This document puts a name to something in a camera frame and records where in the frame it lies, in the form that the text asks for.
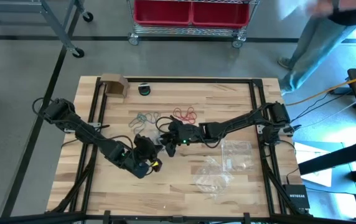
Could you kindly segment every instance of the wooden table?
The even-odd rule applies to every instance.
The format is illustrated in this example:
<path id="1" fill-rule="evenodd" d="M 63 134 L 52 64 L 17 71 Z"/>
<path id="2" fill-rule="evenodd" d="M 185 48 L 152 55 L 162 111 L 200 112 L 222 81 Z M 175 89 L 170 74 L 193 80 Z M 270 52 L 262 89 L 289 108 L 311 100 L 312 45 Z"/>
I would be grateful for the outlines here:
<path id="1" fill-rule="evenodd" d="M 77 114 L 84 121 L 88 119 L 95 82 L 96 77 L 81 77 L 78 85 L 74 104 Z M 283 102 L 277 79 L 264 78 L 263 84 L 266 102 Z M 130 83 L 125 99 L 107 99 L 103 124 L 110 124 L 110 127 L 102 130 L 102 133 L 106 137 L 125 134 L 134 139 L 133 130 L 128 127 L 128 123 L 138 113 L 159 112 L 161 116 L 169 116 L 174 108 L 186 111 L 190 106 L 197 113 L 197 123 L 225 121 L 237 117 L 251 110 L 249 85 L 152 83 L 151 94 L 141 96 L 138 93 L 138 83 Z M 98 105 L 95 114 L 98 114 L 99 107 Z M 155 136 L 155 130 L 154 125 L 147 124 L 141 134 Z M 65 142 L 72 139 L 74 135 L 67 134 Z M 98 153 L 87 214 L 102 215 L 105 210 L 110 210 L 112 215 L 242 217 L 243 213 L 248 212 L 251 217 L 269 217 L 255 127 L 228 134 L 227 139 L 249 141 L 252 150 L 244 152 L 248 158 L 246 170 L 232 172 L 233 181 L 216 200 L 202 193 L 192 177 L 204 164 L 206 156 L 222 162 L 221 147 L 209 149 L 203 144 L 181 146 L 177 148 L 175 157 L 168 157 L 166 152 L 161 152 L 159 158 L 163 162 L 162 170 L 143 179 L 115 167 Z M 290 138 L 282 139 L 291 142 Z M 63 147 L 48 210 L 56 207 L 73 186 L 81 148 L 82 144 L 78 141 Z M 286 175 L 298 168 L 294 150 L 289 144 L 282 143 L 276 146 L 276 155 L 281 180 L 285 183 Z M 298 171 L 289 177 L 291 184 L 301 184 Z M 274 187 L 272 192 L 274 208 L 279 213 L 278 196 Z M 82 194 L 83 191 L 78 198 L 77 210 L 81 208 Z"/>

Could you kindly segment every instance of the gray floor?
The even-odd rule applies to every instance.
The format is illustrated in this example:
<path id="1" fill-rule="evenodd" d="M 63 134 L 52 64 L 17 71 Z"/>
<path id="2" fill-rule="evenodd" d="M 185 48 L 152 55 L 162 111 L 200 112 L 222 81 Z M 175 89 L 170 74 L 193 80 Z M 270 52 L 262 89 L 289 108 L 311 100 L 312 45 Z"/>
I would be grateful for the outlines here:
<path id="1" fill-rule="evenodd" d="M 79 20 L 75 35 L 126 35 L 130 31 L 123 0 L 94 0 L 86 2 L 86 6 L 94 13 L 95 21 L 87 24 Z M 278 21 L 271 4 L 263 1 L 248 35 L 298 38 L 306 21 L 307 18 L 298 13 Z M 48 35 L 52 31 L 45 27 L 0 27 L 0 34 Z M 132 46 L 127 41 L 83 41 L 75 44 L 85 50 L 86 56 L 77 59 L 67 55 L 53 97 L 72 100 L 80 76 L 104 72 L 127 76 L 283 77 L 286 71 L 277 66 L 275 60 L 280 55 L 290 56 L 296 47 L 295 44 L 246 43 L 237 50 L 228 42 L 141 42 L 139 46 Z M 0 40 L 0 206 L 34 120 L 31 103 L 44 94 L 61 46 L 59 41 Z M 294 102 L 341 83 L 347 69 L 355 67 L 356 45 L 341 45 L 303 88 L 284 99 Z M 307 125 L 319 121 L 354 101 L 351 96 L 343 97 L 299 119 L 298 123 Z M 290 107 L 291 117 L 311 103 Z M 356 141 L 354 130 L 356 132 L 356 110 L 348 109 L 323 123 L 300 129 L 294 138 L 298 141 Z M 14 215 L 44 211 L 62 141 L 63 133 L 48 124 L 43 126 Z"/>

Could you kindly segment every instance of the black metal frame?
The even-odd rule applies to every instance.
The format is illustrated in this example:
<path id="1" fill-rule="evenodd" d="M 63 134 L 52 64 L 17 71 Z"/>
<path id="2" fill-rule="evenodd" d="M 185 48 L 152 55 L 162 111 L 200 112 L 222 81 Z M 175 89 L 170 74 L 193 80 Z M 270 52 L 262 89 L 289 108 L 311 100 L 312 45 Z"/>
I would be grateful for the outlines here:
<path id="1" fill-rule="evenodd" d="M 249 84 L 250 87 L 250 98 L 251 98 L 251 105 L 252 108 L 255 110 L 257 109 L 256 103 L 256 96 L 255 96 L 255 86 L 258 87 L 261 104 L 266 103 L 265 94 L 263 89 L 263 82 L 261 79 L 218 79 L 218 78 L 128 78 L 129 82 L 146 82 L 146 83 L 156 83 L 156 82 L 163 82 L 163 83 L 243 83 Z M 99 92 L 100 92 L 100 78 L 97 78 L 95 83 L 95 91 L 93 95 L 93 100 L 91 104 L 91 110 L 88 122 L 93 121 L 96 109 L 96 103 L 98 100 Z M 103 93 L 100 114 L 98 117 L 98 122 L 102 123 L 105 107 L 106 107 L 106 99 L 107 96 Z M 266 111 L 263 112 L 265 118 L 268 118 L 268 114 Z M 287 196 L 286 192 L 281 186 L 280 174 L 278 163 L 276 159 L 276 153 L 274 146 L 269 146 L 270 154 L 271 154 L 271 164 L 273 167 L 272 169 L 268 165 L 268 161 L 266 160 L 265 154 L 265 147 L 266 145 L 263 143 L 262 135 L 257 134 L 258 138 L 258 145 L 260 150 L 260 157 L 261 157 L 261 165 L 264 177 L 264 184 L 265 184 L 265 193 L 266 199 L 268 203 L 268 211 L 269 211 L 269 218 L 257 218 L 257 217 L 250 217 L 249 213 L 244 213 L 242 217 L 187 217 L 187 216 L 142 216 L 142 215 L 135 215 L 135 216 L 126 216 L 126 215 L 110 215 L 110 211 L 105 211 L 104 215 L 87 215 L 87 208 L 88 208 L 88 201 L 90 197 L 90 188 L 92 183 L 92 177 L 96 162 L 96 154 L 97 154 L 97 147 L 93 146 L 91 158 L 84 168 L 85 165 L 85 157 L 88 150 L 88 145 L 84 144 L 82 147 L 82 153 L 80 156 L 78 169 L 77 169 L 77 176 L 75 181 L 75 186 L 69 191 L 67 196 L 61 201 L 61 204 L 50 212 L 46 212 L 41 215 L 28 215 L 22 217 L 10 217 L 9 210 L 10 207 L 6 207 L 4 209 L 4 213 L 8 214 L 8 216 L 2 216 L 0 218 L 1 223 L 67 223 L 67 222 L 76 222 L 80 220 L 103 220 L 103 223 L 109 224 L 112 221 L 128 221 L 128 220 L 142 220 L 142 221 L 170 221 L 174 223 L 182 223 L 187 221 L 198 221 L 198 222 L 242 222 L 245 224 L 250 224 L 251 222 L 271 222 L 271 223 L 353 223 L 348 221 L 342 220 L 331 220 L 331 219 L 324 219 L 324 218 L 313 218 L 310 215 L 302 214 L 296 206 L 291 203 L 289 197 Z M 79 212 L 75 212 L 76 205 L 77 205 L 77 194 L 78 189 L 84 182 L 87 180 L 84 190 L 84 198 L 82 202 L 82 207 Z M 274 203 L 272 198 L 272 191 L 270 181 L 276 188 L 279 196 L 279 207 L 281 209 L 281 214 L 275 213 L 274 211 Z M 14 189 L 10 192 L 9 195 L 17 195 L 19 193 L 19 189 Z M 70 204 L 69 212 L 64 212 L 67 205 Z M 291 214 L 288 215 L 286 212 L 286 207 L 288 207 L 291 211 Z"/>

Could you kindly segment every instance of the cardboard box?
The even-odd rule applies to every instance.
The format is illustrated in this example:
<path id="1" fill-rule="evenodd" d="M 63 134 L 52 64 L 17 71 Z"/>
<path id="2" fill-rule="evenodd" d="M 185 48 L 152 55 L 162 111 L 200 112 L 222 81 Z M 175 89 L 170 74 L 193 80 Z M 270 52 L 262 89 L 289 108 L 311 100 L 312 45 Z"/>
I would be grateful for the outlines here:
<path id="1" fill-rule="evenodd" d="M 106 84 L 106 96 L 125 98 L 128 91 L 128 80 L 118 74 L 102 74 L 101 82 Z"/>

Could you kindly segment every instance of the caster wheel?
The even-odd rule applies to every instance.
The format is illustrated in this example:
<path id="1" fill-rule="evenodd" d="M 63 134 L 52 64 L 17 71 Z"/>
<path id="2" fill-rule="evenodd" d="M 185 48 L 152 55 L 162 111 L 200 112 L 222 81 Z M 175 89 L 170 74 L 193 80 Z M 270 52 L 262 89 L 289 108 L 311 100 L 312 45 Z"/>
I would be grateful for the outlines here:
<path id="1" fill-rule="evenodd" d="M 76 51 L 78 54 L 73 53 L 73 56 L 76 58 L 82 58 L 84 57 L 84 51 L 82 49 L 76 48 Z"/>
<path id="2" fill-rule="evenodd" d="M 234 47 L 236 49 L 239 49 L 242 46 L 243 46 L 243 42 L 240 40 L 235 40 L 232 42 L 232 47 Z"/>
<path id="3" fill-rule="evenodd" d="M 87 16 L 83 16 L 83 19 L 85 22 L 92 22 L 93 20 L 93 14 L 90 12 L 87 12 Z"/>
<path id="4" fill-rule="evenodd" d="M 137 45 L 139 44 L 139 40 L 138 40 L 138 38 L 136 38 L 136 37 L 130 37 L 130 38 L 128 39 L 128 42 L 129 42 L 130 44 L 132 44 L 132 45 L 135 45 L 135 46 L 137 46 Z"/>

